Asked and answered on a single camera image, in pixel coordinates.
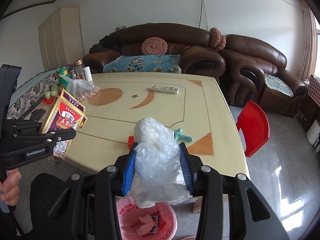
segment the white appliance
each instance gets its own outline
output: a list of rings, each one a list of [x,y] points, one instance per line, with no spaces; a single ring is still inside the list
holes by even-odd
[[[315,120],[308,130],[306,137],[310,144],[315,145],[319,141],[320,135],[320,123],[318,120]]]

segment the brown curtain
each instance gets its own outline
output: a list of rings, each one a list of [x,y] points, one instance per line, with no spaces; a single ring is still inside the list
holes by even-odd
[[[316,67],[317,54],[317,32],[316,22],[313,13],[305,0],[301,0],[303,6],[303,33],[302,33],[302,54],[299,61],[299,78],[304,81],[313,74]]]

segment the red plaid tablecloth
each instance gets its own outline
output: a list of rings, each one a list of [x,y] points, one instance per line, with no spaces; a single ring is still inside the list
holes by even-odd
[[[320,81],[318,82],[314,77],[309,78],[310,85],[308,95],[320,106]]]

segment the brown leather sofa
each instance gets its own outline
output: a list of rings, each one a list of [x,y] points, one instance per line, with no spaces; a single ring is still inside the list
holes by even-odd
[[[252,100],[266,111],[293,117],[300,108],[307,87],[285,70],[286,57],[270,44],[255,38],[235,34],[226,38],[227,45],[219,52],[226,61],[220,87],[228,103],[243,107]],[[268,88],[265,73],[284,81],[291,88],[293,97]]]
[[[180,54],[179,66],[182,73],[218,77],[225,71],[225,61],[214,49],[208,47],[209,33],[203,29],[176,24],[153,23],[132,26],[111,33],[109,36],[120,38],[121,52],[108,50],[83,57],[92,73],[102,73],[103,66],[121,55],[139,56],[145,39],[159,37],[168,44],[166,54]]]

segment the floor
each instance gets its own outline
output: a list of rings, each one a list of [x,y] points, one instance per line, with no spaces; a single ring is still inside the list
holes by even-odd
[[[235,122],[241,108],[230,107]],[[281,220],[290,239],[304,232],[320,206],[320,154],[308,143],[297,119],[267,113],[270,123],[269,141],[251,158],[247,158],[253,184],[268,201]],[[245,148],[243,135],[240,134]],[[47,159],[20,169],[21,198],[15,216],[25,232],[31,230],[29,212],[30,184],[34,177],[47,172],[66,180],[74,172],[84,171],[59,160],[53,166]],[[229,239],[228,199],[224,195],[223,239]],[[192,204],[172,206],[178,221],[174,240],[196,234],[199,213],[192,213]]]

